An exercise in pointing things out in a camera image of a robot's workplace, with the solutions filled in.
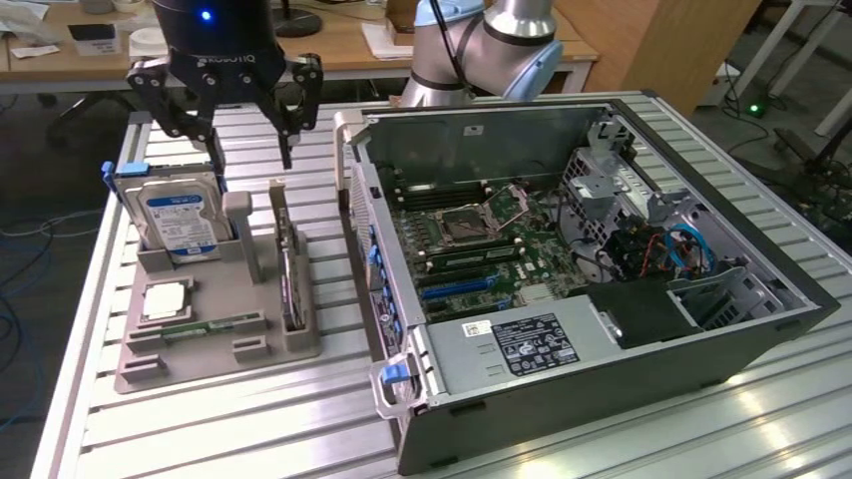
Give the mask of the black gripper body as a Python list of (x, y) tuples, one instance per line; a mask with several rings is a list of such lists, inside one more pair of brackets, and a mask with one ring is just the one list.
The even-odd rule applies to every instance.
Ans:
[(268, 1), (156, 1), (170, 75), (214, 103), (254, 103), (286, 70)]

